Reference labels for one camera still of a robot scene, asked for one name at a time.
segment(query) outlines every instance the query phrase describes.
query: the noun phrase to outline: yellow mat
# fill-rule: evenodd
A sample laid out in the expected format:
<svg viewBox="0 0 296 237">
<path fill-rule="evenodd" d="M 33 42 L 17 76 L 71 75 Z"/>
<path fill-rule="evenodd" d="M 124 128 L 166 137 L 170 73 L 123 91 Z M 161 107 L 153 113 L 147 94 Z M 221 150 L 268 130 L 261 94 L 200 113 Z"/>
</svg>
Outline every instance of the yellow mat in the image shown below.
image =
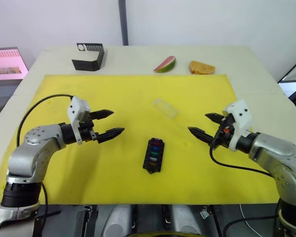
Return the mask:
<svg viewBox="0 0 296 237">
<path fill-rule="evenodd" d="M 204 116 L 221 113 L 236 101 L 227 76 L 46 76 L 32 104 L 58 93 L 87 100 L 92 111 L 115 113 L 95 121 L 95 130 L 124 127 L 113 140 L 68 145 L 54 154 L 45 185 L 51 204 L 83 203 L 268 203 L 278 199 L 272 178 L 213 163 L 209 146 L 197 140 L 188 126 L 214 134 L 218 125 Z M 170 119 L 153 102 L 162 99 L 178 111 Z M 21 133 L 38 125 L 66 122 L 68 98 L 52 98 L 29 115 Z M 142 168 L 150 138 L 165 142 L 160 173 Z M 0 199 L 7 160 L 15 149 L 11 140 L 0 169 Z M 225 148 L 217 160 L 259 169 L 246 154 Z M 40 201 L 44 202 L 41 192 Z"/>
</svg>

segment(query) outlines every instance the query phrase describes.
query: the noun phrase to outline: bread slice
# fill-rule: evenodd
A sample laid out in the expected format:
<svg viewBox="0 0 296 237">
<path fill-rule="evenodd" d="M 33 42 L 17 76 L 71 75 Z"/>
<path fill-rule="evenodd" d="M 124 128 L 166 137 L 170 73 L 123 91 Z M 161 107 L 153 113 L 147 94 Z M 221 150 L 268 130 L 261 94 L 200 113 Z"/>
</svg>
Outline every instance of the bread slice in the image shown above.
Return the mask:
<svg viewBox="0 0 296 237">
<path fill-rule="evenodd" d="M 188 68 L 192 74 L 212 74 L 215 71 L 214 66 L 197 61 L 191 61 Z"/>
</svg>

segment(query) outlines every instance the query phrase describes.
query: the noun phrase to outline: watermelon slice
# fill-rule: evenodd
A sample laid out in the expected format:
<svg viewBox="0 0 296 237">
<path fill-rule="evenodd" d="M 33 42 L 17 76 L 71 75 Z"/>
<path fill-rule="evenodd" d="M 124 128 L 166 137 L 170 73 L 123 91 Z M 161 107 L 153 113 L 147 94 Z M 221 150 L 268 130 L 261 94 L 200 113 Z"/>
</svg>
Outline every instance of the watermelon slice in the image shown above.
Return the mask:
<svg viewBox="0 0 296 237">
<path fill-rule="evenodd" d="M 176 64 L 175 56 L 169 56 L 166 60 L 163 61 L 155 70 L 155 73 L 166 73 L 174 68 Z"/>
</svg>

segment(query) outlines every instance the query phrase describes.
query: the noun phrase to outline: white table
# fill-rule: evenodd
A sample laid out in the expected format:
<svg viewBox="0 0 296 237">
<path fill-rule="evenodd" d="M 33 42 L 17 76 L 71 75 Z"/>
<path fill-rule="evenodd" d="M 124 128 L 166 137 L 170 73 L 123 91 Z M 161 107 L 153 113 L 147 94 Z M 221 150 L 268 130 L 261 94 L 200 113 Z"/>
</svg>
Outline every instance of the white table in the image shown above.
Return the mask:
<svg viewBox="0 0 296 237">
<path fill-rule="evenodd" d="M 105 46 L 102 68 L 96 72 L 74 69 L 71 59 L 76 51 L 76 46 L 46 48 L 16 89 L 0 113 L 0 164 L 44 75 L 152 75 L 170 55 L 175 55 L 177 65 L 169 75 L 189 75 L 191 60 L 214 65 L 215 74 L 227 74 L 237 98 L 245 99 L 250 108 L 254 130 L 296 144 L 296 108 L 248 47 Z"/>
</svg>

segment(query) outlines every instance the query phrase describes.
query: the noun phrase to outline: white wall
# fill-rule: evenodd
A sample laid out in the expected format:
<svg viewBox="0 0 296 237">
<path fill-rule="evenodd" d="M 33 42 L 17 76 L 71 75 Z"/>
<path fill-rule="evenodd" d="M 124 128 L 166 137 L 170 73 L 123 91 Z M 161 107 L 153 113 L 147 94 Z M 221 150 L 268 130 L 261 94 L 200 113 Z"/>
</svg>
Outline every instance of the white wall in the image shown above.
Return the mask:
<svg viewBox="0 0 296 237">
<path fill-rule="evenodd" d="M 126 1 L 130 45 L 244 44 L 276 80 L 296 63 L 296 0 Z"/>
<path fill-rule="evenodd" d="M 0 47 L 30 67 L 49 45 L 122 44 L 117 0 L 0 0 Z"/>
</svg>

